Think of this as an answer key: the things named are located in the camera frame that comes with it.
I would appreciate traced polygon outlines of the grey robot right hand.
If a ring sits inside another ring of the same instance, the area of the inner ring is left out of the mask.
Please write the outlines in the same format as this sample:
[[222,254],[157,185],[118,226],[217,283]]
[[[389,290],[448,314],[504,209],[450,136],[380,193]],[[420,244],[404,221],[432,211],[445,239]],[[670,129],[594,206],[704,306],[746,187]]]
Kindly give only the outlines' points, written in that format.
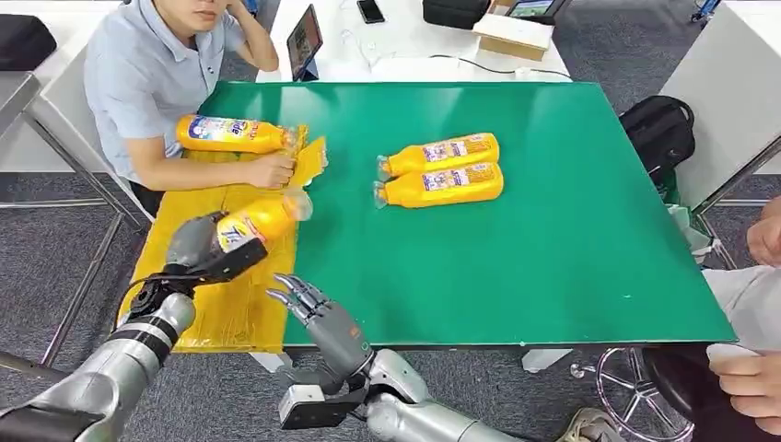
[[323,360],[320,368],[291,368],[286,375],[295,384],[340,389],[349,378],[361,373],[374,355],[365,334],[340,303],[315,285],[294,274],[276,273],[274,280],[286,289],[271,288],[267,295],[281,301],[299,320]]

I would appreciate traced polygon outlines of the person's right hand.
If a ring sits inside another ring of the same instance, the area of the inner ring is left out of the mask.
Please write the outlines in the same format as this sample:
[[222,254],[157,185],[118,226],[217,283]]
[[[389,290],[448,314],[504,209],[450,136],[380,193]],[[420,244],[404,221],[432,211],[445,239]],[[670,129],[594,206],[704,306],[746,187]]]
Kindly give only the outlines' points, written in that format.
[[295,167],[296,161],[287,155],[264,155],[245,164],[243,181],[260,189],[279,189],[289,183]]
[[780,267],[780,197],[770,200],[747,231],[749,253],[761,265]]

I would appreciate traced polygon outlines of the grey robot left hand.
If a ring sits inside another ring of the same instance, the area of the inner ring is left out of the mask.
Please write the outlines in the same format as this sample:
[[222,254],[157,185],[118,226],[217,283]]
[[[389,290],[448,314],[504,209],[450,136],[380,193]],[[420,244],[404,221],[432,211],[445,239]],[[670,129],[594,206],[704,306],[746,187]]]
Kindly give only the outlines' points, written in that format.
[[218,211],[190,219],[176,230],[162,273],[183,276],[196,285],[225,283],[267,255],[262,239],[245,222]]

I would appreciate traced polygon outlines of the person's left hand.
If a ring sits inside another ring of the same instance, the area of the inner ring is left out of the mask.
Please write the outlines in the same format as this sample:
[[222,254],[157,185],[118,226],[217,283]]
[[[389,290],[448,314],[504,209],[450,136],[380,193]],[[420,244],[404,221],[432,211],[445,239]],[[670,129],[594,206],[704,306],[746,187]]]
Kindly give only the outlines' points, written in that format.
[[780,436],[780,353],[716,356],[710,369],[731,406],[765,433]]

